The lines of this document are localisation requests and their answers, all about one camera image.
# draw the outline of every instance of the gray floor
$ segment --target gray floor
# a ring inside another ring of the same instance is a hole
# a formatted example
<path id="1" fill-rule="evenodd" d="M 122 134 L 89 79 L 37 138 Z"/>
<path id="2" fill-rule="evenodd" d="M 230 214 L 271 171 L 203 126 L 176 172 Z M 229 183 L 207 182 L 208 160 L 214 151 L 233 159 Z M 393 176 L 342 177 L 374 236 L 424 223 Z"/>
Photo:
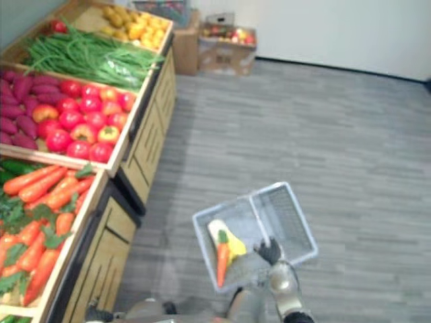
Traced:
<path id="1" fill-rule="evenodd" d="M 178 104 L 116 309 L 153 295 L 221 313 L 191 216 L 286 180 L 320 248 L 298 274 L 320 323 L 431 322 L 431 95 L 415 83 L 257 62 L 178 77 Z M 268 303 L 269 321 L 277 322 Z"/>

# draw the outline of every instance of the red tomato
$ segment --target red tomato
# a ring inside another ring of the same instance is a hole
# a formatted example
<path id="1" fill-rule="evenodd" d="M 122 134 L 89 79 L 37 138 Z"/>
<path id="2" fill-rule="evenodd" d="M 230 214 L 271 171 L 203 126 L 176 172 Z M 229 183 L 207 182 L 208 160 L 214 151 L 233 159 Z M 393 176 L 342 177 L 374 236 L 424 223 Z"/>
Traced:
<path id="1" fill-rule="evenodd" d="M 89 85 L 86 84 L 82 87 L 81 90 L 81 97 L 86 97 L 86 96 L 96 96 L 97 98 L 100 95 L 100 89 L 94 85 Z"/>
<path id="2" fill-rule="evenodd" d="M 124 111 L 130 112 L 135 103 L 135 96 L 129 92 L 120 93 L 118 103 Z"/>
<path id="3" fill-rule="evenodd" d="M 60 90 L 62 93 L 75 99 L 81 96 L 81 84 L 76 81 L 62 81 L 60 83 Z"/>
<path id="4" fill-rule="evenodd" d="M 72 98 L 64 98 L 57 102 L 55 106 L 62 113 L 64 111 L 79 111 L 79 104 Z"/>
<path id="5" fill-rule="evenodd" d="M 83 140 L 88 143 L 95 143 L 97 139 L 97 130 L 88 124 L 79 124 L 70 132 L 73 140 Z"/>
<path id="6" fill-rule="evenodd" d="M 86 96 L 82 98 L 80 109 L 84 113 L 100 111 L 102 101 L 96 96 Z"/>
<path id="7" fill-rule="evenodd" d="M 108 124 L 110 126 L 116 126 L 118 129 L 120 129 L 120 131 L 122 131 L 122 129 L 124 128 L 124 125 L 127 122 L 128 116 L 129 115 L 124 112 L 111 114 L 108 118 Z"/>
<path id="8" fill-rule="evenodd" d="M 61 124 L 55 119 L 46 119 L 38 124 L 38 137 L 46 139 L 48 134 L 57 129 L 62 129 Z"/>
<path id="9" fill-rule="evenodd" d="M 72 130 L 77 125 L 84 123 L 84 116 L 78 111 L 64 111 L 59 118 L 60 124 L 66 130 Z"/>
<path id="10" fill-rule="evenodd" d="M 63 34 L 67 34 L 67 26 L 61 20 L 51 20 L 51 30 L 53 32 L 62 32 Z"/>
<path id="11" fill-rule="evenodd" d="M 109 143 L 97 143 L 92 145 L 90 149 L 90 160 L 93 162 L 106 163 L 109 160 L 110 154 L 114 147 Z"/>
<path id="12" fill-rule="evenodd" d="M 121 106 L 114 101 L 103 101 L 102 103 L 102 113 L 105 116 L 109 116 L 114 113 L 122 112 Z"/>
<path id="13" fill-rule="evenodd" d="M 66 154 L 70 157 L 88 159 L 91 145 L 87 141 L 77 140 L 67 146 Z"/>
<path id="14" fill-rule="evenodd" d="M 99 143 L 115 143 L 119 140 L 120 130 L 114 126 L 105 126 L 99 130 L 97 141 Z"/>
<path id="15" fill-rule="evenodd" d="M 119 93 L 113 87 L 103 87 L 102 89 L 100 89 L 100 98 L 102 99 L 102 101 L 117 101 L 119 98 Z"/>
<path id="16" fill-rule="evenodd" d="M 32 113 L 32 118 L 36 123 L 40 123 L 45 119 L 57 119 L 59 112 L 49 104 L 39 104 Z"/>
<path id="17" fill-rule="evenodd" d="M 69 133 L 63 129 L 51 131 L 46 138 L 46 146 L 50 151 L 54 152 L 64 152 L 70 142 L 72 142 L 72 139 Z"/>
<path id="18" fill-rule="evenodd" d="M 95 128 L 101 129 L 108 122 L 108 118 L 101 112 L 90 112 L 84 117 L 87 124 Z"/>

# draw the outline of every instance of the cabinet door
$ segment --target cabinet door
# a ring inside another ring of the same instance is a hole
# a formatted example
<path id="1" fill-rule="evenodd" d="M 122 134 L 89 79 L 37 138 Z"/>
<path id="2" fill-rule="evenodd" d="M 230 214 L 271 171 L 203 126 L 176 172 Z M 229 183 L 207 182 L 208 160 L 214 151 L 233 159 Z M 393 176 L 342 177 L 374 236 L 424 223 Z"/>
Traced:
<path id="1" fill-rule="evenodd" d="M 75 282 L 63 323 L 83 322 L 88 303 L 95 297 L 100 298 L 99 309 L 112 310 L 134 233 L 134 223 L 110 197 Z"/>
<path id="2" fill-rule="evenodd" d="M 159 82 L 156 87 L 156 105 L 160 114 L 163 132 L 169 129 L 170 119 L 175 107 L 176 84 L 175 67 L 172 49 L 166 55 L 166 61 L 160 72 Z"/>
<path id="3" fill-rule="evenodd" d="M 147 202 L 165 138 L 154 96 L 132 144 L 129 158 L 121 164 L 128 181 L 144 203 Z"/>

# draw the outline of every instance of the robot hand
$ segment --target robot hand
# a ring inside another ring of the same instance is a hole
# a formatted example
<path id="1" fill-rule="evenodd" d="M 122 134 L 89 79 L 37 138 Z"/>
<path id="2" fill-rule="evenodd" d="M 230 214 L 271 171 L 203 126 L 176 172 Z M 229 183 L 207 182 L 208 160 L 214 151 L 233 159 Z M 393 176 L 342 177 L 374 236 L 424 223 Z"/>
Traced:
<path id="1" fill-rule="evenodd" d="M 262 241 L 260 247 L 255 246 L 254 250 L 260 257 L 263 258 L 263 260 L 267 261 L 271 266 L 273 266 L 281 257 L 281 250 L 278 242 L 275 241 L 274 238 L 271 237 L 270 242 L 271 244 L 269 247 L 267 247 L 264 241 Z"/>

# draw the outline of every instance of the white wall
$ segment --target white wall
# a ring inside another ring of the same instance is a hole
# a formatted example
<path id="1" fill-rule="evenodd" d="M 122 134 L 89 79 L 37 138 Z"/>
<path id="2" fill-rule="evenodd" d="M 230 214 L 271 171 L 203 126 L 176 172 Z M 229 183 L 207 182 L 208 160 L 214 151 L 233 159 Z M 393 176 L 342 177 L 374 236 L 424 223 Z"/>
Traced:
<path id="1" fill-rule="evenodd" d="M 192 0 L 203 16 L 234 11 L 258 55 L 425 80 L 431 0 Z"/>

